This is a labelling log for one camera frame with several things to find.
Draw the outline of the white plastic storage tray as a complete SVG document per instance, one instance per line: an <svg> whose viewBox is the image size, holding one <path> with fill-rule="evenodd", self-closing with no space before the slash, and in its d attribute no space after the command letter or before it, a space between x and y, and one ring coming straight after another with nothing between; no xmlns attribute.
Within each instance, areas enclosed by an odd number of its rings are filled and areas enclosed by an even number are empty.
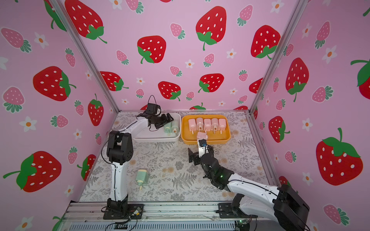
<svg viewBox="0 0 370 231"><path fill-rule="evenodd" d="M136 142L175 142L178 141L180 138L181 128L181 116L177 113L170 113L170 115L174 118L174 121L178 122L178 130L177 133L168 133L165 132L164 127L160 128L157 131L155 127L146 127L142 131L140 131L137 135L132 136L133 140Z"/></svg>

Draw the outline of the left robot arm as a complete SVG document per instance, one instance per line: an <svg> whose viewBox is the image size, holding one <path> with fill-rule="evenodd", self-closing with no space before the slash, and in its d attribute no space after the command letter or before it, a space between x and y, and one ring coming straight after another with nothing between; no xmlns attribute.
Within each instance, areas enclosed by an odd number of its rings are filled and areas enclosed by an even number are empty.
<svg viewBox="0 0 370 231"><path fill-rule="evenodd" d="M128 212L127 170L134 155L133 138L141 131L154 125L158 130L173 122L173 117L161 112L157 104L147 104L147 109L135 117L135 121L118 131L111 131L108 137L107 157L112 169L112 185L107 210L117 213Z"/></svg>

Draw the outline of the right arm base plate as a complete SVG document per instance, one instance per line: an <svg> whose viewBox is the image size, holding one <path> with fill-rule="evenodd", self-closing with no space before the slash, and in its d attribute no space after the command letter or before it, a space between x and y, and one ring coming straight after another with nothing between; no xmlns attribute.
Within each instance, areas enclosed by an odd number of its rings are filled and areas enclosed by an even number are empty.
<svg viewBox="0 0 370 231"><path fill-rule="evenodd" d="M216 211L220 218L254 219L257 215L246 215L239 208L232 207L231 203L219 203Z"/></svg>

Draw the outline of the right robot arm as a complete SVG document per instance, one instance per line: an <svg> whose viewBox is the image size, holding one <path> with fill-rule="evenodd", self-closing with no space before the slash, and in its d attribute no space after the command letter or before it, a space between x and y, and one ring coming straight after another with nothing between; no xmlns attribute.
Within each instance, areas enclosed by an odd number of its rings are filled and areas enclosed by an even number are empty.
<svg viewBox="0 0 370 231"><path fill-rule="evenodd" d="M280 187L254 182L219 164L214 148L203 145L188 150L188 159L201 165L205 178L217 189L235 193L232 213L236 217L255 215L277 222L286 231L308 231L309 206L291 186Z"/></svg>

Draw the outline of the pink sharpener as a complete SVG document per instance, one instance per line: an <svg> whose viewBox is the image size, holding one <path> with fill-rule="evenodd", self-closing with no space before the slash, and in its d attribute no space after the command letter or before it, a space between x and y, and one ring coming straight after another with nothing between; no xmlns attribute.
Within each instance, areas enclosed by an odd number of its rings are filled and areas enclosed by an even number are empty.
<svg viewBox="0 0 370 231"><path fill-rule="evenodd" d="M202 117L196 118L196 125L198 131L204 131L204 119Z"/></svg>
<svg viewBox="0 0 370 231"><path fill-rule="evenodd" d="M212 131L215 134L219 130L219 120L217 118L211 119Z"/></svg>
<svg viewBox="0 0 370 231"><path fill-rule="evenodd" d="M220 118L220 119L218 119L218 123L219 123L218 130L222 134L226 130L226 126L227 126L226 119L225 118Z"/></svg>
<svg viewBox="0 0 370 231"><path fill-rule="evenodd" d="M207 133L206 132L201 132L201 131L199 131L198 133L197 133L197 140L199 141L199 140L207 140L208 139L208 135L207 135Z"/></svg>
<svg viewBox="0 0 370 231"><path fill-rule="evenodd" d="M194 118L191 118L188 120L188 126L189 126L189 131L194 134L194 132L197 130L197 123Z"/></svg>
<svg viewBox="0 0 370 231"><path fill-rule="evenodd" d="M205 118L204 119L204 132L209 132L211 130L212 130L211 119Z"/></svg>

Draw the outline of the yellow plastic storage tray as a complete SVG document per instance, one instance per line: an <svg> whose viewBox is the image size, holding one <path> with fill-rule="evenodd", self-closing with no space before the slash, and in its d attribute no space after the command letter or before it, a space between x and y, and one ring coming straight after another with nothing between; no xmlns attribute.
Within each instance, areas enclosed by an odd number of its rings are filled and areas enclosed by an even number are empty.
<svg viewBox="0 0 370 231"><path fill-rule="evenodd" d="M181 138L195 145L200 139L208 144L226 144L231 138L228 121L222 115L187 115L182 118Z"/></svg>

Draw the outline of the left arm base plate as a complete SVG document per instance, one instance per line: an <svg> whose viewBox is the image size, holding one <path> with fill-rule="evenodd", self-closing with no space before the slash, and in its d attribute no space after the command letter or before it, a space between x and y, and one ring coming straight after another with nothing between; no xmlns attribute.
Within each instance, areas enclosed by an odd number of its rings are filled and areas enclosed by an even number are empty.
<svg viewBox="0 0 370 231"><path fill-rule="evenodd" d="M128 204L123 208L114 210L112 208L102 208L103 219L141 219L144 211L144 204Z"/></svg>

